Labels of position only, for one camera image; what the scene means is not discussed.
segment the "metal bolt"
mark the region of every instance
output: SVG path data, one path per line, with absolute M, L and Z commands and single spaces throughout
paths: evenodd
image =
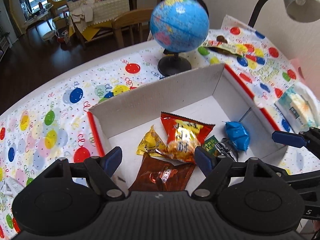
M 109 197 L 120 197 L 122 195 L 122 191 L 116 188 L 110 189 L 107 191 L 107 195 Z
M 205 188 L 197 189 L 194 193 L 198 197 L 207 197 L 210 195 L 210 191 Z

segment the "blue snack package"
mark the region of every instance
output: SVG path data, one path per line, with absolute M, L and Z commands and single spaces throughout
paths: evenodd
M 226 122 L 226 133 L 237 150 L 246 151 L 248 149 L 249 134 L 240 122 Z

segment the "globe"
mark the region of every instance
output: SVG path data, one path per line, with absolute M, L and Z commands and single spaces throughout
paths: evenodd
M 153 38 L 171 52 L 198 48 L 209 31 L 209 18 L 195 0 L 163 0 L 150 19 Z

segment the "wooden floor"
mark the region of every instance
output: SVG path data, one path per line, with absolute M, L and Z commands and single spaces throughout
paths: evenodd
M 71 45 L 61 46 L 57 41 L 45 42 L 41 36 L 50 31 L 46 22 L 29 30 L 30 43 L 26 35 L 16 41 L 0 61 L 0 114 L 25 95 L 54 77 L 94 58 L 117 50 L 113 36 L 87 44 L 82 48 L 73 37 Z M 148 30 L 143 33 L 147 40 Z M 125 46 L 130 45 L 129 32 L 123 33 Z

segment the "globe stand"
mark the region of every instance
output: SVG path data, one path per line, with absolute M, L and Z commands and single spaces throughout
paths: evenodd
M 168 77 L 191 69 L 191 64 L 178 53 L 173 56 L 165 56 L 158 63 L 158 70 L 161 75 Z

